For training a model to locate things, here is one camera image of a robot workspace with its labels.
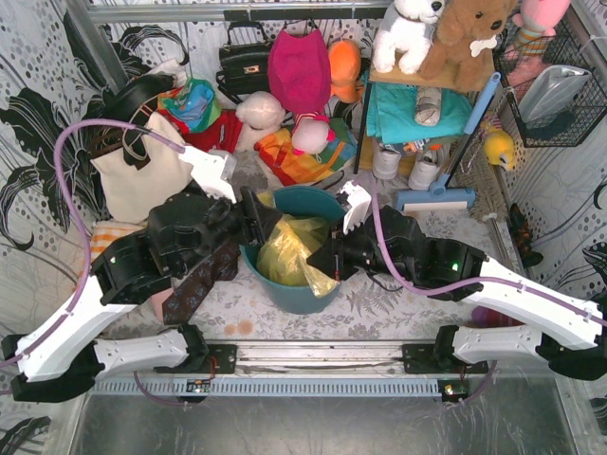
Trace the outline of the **yellow trash bag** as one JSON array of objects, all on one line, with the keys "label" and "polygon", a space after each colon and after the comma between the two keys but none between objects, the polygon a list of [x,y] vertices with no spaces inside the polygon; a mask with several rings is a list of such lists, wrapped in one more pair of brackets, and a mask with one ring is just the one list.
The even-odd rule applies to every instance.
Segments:
[{"label": "yellow trash bag", "polygon": [[307,259],[328,239],[329,222],[321,217],[294,217],[285,214],[260,248],[257,271],[271,282],[308,288],[315,298],[332,292],[338,282]]}]

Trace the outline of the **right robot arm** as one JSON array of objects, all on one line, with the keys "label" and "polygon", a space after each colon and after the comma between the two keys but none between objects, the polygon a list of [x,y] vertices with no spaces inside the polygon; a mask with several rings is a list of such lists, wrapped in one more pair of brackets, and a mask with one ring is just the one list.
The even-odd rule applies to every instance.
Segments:
[{"label": "right robot arm", "polygon": [[375,210],[352,230],[337,224],[307,262],[342,281],[358,270],[388,274],[412,293],[468,303],[514,320],[505,327],[441,327],[432,357],[445,369],[530,361],[583,381],[606,374],[606,312],[597,302],[546,288],[476,247],[428,237],[414,218],[391,207]]}]

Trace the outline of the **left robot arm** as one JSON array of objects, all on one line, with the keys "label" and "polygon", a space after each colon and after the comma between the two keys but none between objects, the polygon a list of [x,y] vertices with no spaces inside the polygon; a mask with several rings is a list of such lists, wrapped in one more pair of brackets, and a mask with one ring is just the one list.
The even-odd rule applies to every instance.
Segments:
[{"label": "left robot arm", "polygon": [[153,369],[193,373],[209,364],[202,332],[188,322],[153,336],[107,340],[100,333],[174,279],[228,280],[241,245],[263,245],[282,213],[249,187],[242,199],[181,192],[153,208],[147,226],[110,244],[92,263],[76,301],[66,302],[37,331],[2,342],[19,373],[8,392],[17,402],[61,403],[107,377]]}]

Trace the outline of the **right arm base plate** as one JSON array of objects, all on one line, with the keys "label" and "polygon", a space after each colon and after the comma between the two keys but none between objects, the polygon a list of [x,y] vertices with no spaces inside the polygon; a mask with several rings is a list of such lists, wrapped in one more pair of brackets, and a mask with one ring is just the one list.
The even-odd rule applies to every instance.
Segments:
[{"label": "right arm base plate", "polygon": [[401,346],[406,373],[487,373],[486,361],[466,363],[452,354],[443,353],[431,343],[406,343]]}]

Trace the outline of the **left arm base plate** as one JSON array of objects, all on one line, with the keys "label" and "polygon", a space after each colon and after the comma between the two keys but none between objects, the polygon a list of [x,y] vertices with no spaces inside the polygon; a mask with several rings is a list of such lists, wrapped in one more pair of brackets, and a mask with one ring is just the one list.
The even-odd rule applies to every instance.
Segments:
[{"label": "left arm base plate", "polygon": [[204,360],[196,361],[194,373],[234,374],[238,347],[235,344],[209,344],[209,352]]}]

